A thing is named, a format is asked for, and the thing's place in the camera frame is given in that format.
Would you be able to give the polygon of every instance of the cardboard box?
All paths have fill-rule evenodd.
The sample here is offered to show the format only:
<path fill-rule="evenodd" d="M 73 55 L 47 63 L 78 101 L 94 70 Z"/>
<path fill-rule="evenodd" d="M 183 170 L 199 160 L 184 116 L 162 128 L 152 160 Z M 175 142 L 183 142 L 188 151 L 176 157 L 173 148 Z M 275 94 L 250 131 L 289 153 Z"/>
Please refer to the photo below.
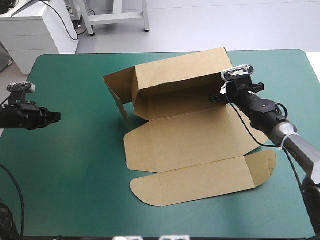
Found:
<path fill-rule="evenodd" d="M 133 102 L 134 113 L 149 120 L 124 137 L 128 168 L 158 173 L 132 180 L 140 200 L 167 206 L 252 189 L 271 176 L 276 154 L 244 156 L 258 145 L 230 106 L 209 101 L 223 85 L 221 71 L 231 67 L 226 50 L 217 48 L 104 77 L 125 118 L 123 104 Z M 249 129 L 259 142 L 267 141 Z"/>

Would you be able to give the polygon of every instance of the drawer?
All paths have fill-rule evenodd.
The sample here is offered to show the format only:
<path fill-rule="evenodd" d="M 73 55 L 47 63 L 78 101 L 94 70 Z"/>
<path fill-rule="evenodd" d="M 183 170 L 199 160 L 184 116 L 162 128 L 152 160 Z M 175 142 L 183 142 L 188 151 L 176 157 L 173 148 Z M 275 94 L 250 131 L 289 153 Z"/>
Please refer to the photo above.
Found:
<path fill-rule="evenodd" d="M 0 21 L 0 37 L 50 35 L 43 19 Z"/>
<path fill-rule="evenodd" d="M 17 50 L 8 51 L 23 74 L 30 74 L 37 58 L 45 54 L 58 54 L 58 50 Z"/>
<path fill-rule="evenodd" d="M 50 35 L 0 36 L 7 51 L 57 49 Z"/>

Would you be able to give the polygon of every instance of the cardboard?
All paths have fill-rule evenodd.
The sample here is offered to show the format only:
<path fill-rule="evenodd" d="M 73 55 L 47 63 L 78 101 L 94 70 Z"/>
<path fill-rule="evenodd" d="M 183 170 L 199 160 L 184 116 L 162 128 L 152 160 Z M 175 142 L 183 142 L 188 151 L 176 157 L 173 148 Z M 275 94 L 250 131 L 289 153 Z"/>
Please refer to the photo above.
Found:
<path fill-rule="evenodd" d="M 167 206 L 253 189 L 271 176 L 276 153 L 265 150 L 133 179 L 132 192 L 144 203 Z"/>
<path fill-rule="evenodd" d="M 124 137 L 128 168 L 159 173 L 131 182 L 143 202 L 166 206 L 252 189 L 272 174 L 274 153 L 243 157 L 258 145 L 230 106 L 209 101 L 224 83 L 221 71 L 231 67 L 222 47 L 104 76 L 125 118 L 123 104 L 133 102 L 134 113 L 149 120 Z M 249 129 L 259 142 L 267 141 Z"/>

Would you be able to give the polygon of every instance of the green table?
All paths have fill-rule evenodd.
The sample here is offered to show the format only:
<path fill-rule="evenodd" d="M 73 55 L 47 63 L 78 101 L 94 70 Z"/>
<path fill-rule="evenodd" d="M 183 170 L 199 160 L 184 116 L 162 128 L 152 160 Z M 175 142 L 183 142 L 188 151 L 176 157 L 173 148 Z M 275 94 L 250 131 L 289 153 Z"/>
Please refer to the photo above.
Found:
<path fill-rule="evenodd" d="M 27 236 L 311 237 L 299 189 L 282 151 L 268 182 L 257 189 L 155 207 L 131 192 L 132 179 L 149 175 L 126 166 L 124 135 L 145 123 L 129 111 L 126 122 L 102 77 L 132 65 L 185 53 L 44 55 L 28 78 L 27 98 L 62 113 L 59 123 L 28 131 L 7 129 L 0 161 L 24 194 Z M 283 103 L 301 136 L 320 148 L 320 84 L 299 50 L 232 51 L 234 66 L 255 67 L 259 95 Z M 0 197 L 20 227 L 20 202 L 6 173 Z"/>

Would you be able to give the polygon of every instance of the white cabinet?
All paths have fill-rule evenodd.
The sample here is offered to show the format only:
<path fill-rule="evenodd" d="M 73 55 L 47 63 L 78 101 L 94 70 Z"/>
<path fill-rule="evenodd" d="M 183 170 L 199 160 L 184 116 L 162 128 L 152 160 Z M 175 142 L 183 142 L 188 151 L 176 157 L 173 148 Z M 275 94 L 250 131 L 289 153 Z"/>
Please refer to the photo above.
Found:
<path fill-rule="evenodd" d="M 27 0 L 20 0 L 8 13 L 0 15 L 0 42 L 23 74 L 29 74 L 36 59 L 44 54 L 74 54 L 78 40 L 72 40 L 59 16 L 42 2 L 11 17 Z M 71 36 L 76 39 L 64 0 L 49 4 L 61 15 Z"/>

